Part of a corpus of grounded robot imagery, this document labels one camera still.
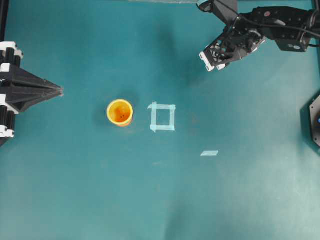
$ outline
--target green tabletop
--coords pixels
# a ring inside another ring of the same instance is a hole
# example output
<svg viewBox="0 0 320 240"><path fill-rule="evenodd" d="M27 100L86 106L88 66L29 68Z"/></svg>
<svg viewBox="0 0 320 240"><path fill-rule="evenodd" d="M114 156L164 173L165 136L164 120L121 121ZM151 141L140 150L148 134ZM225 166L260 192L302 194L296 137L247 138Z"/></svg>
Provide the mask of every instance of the green tabletop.
<svg viewBox="0 0 320 240"><path fill-rule="evenodd" d="M239 11L257 6L312 2ZM317 50L269 40L207 72L199 52L223 27L194 4L12 0L6 40L64 96L17 116L0 148L0 239L318 240ZM118 98L128 127L106 117ZM152 102L176 106L175 131L150 129Z"/></svg>

